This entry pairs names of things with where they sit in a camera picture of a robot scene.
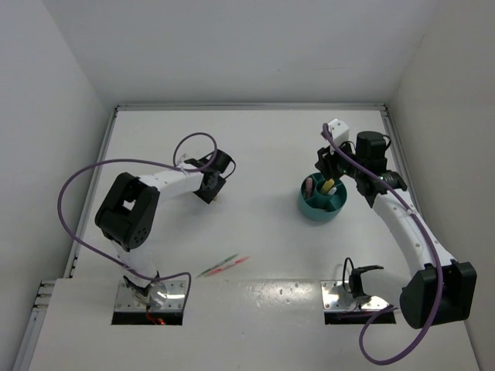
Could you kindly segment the red thin pen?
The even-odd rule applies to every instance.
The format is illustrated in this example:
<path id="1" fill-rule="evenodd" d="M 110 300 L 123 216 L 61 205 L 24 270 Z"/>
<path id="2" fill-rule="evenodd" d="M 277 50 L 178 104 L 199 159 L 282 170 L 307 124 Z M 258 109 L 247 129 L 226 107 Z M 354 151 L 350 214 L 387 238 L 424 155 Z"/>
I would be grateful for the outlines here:
<path id="1" fill-rule="evenodd" d="M 225 270 L 227 270 L 227 269 L 230 269 L 230 268 L 232 268 L 232 267 L 235 267 L 235 266 L 236 266 L 236 265 L 238 265 L 238 264 L 242 264 L 242 263 L 244 263 L 246 260 L 248 260 L 249 258 L 250 258 L 249 256 L 246 256 L 246 257 L 242 257 L 242 258 L 240 258 L 240 259 L 237 259 L 237 260 L 236 260 L 236 261 L 234 261 L 234 262 L 227 263 L 227 264 L 225 264 L 224 266 L 218 267 L 218 268 L 216 268 L 215 270 L 211 271 L 210 273 L 208 273 L 208 274 L 206 275 L 206 277 L 211 277 L 211 276 L 214 276 L 214 275 L 216 275 L 216 274 L 219 274 L 220 272 L 223 272 L 223 271 L 225 271 Z"/>

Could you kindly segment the green thin pen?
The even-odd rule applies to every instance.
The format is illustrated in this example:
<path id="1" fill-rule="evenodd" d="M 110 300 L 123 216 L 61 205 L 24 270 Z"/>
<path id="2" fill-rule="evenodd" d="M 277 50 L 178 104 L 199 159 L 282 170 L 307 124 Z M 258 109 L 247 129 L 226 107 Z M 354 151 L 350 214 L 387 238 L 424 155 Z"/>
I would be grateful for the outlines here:
<path id="1" fill-rule="evenodd" d="M 215 265 L 213 265 L 212 267 L 206 269 L 205 271 L 201 272 L 200 274 L 198 274 L 196 276 L 196 278 L 200 278 L 200 277 L 204 277 L 206 276 L 206 274 L 210 273 L 211 271 L 223 266 L 224 264 L 228 263 L 229 261 L 233 260 L 235 257 L 237 257 L 238 254 L 233 254 L 229 257 L 227 257 L 226 259 L 223 259 L 222 261 L 216 263 Z"/>

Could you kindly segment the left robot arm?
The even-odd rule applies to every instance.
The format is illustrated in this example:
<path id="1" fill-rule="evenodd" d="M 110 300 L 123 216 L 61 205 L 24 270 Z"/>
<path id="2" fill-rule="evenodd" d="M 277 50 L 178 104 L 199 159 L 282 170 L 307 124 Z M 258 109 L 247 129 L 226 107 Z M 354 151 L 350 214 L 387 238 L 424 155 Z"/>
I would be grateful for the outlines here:
<path id="1" fill-rule="evenodd" d="M 236 166 L 229 154 L 218 150 L 155 174 L 123 172 L 117 176 L 96 213 L 95 224 L 116 247 L 125 265 L 125 283 L 135 294 L 148 298 L 159 276 L 145 249 L 157 209 L 187 193 L 210 204 L 227 181 L 227 169 Z"/>

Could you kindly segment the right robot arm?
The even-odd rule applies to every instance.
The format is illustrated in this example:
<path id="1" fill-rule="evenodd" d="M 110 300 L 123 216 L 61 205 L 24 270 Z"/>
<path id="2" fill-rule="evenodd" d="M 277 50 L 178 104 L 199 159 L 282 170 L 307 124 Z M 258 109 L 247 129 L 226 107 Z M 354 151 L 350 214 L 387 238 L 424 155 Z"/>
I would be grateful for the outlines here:
<path id="1" fill-rule="evenodd" d="M 356 267 L 349 277 L 355 298 L 378 296 L 400 308 L 415 329 L 464 321 L 470 315 L 477 274 L 438 242 L 414 207 L 404 179 L 388 169 L 385 153 L 391 140 L 376 131 L 362 131 L 351 145 L 347 134 L 325 126 L 329 146 L 318 151 L 316 168 L 326 180 L 347 175 L 370 208 L 384 221 L 405 257 L 409 280 L 380 265 Z"/>

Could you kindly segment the pink highlighter marker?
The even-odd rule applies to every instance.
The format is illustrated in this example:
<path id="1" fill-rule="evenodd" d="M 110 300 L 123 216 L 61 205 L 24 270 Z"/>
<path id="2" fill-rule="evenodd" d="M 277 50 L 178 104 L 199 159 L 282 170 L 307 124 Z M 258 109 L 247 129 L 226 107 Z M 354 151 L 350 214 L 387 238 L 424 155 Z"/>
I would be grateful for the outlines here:
<path id="1" fill-rule="evenodd" d="M 305 199 L 311 198 L 312 193 L 313 193 L 313 178 L 308 177 L 305 180 Z"/>

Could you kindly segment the yellow highlighter marker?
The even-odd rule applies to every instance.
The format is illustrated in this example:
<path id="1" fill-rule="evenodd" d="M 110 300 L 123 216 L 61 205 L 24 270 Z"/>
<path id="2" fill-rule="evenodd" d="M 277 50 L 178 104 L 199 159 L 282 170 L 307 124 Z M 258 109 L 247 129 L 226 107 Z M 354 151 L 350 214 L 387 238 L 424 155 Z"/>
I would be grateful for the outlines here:
<path id="1" fill-rule="evenodd" d="M 320 188 L 320 193 L 324 196 L 328 196 L 327 193 L 328 191 L 335 186 L 335 181 L 333 179 L 329 179 L 325 181 Z"/>

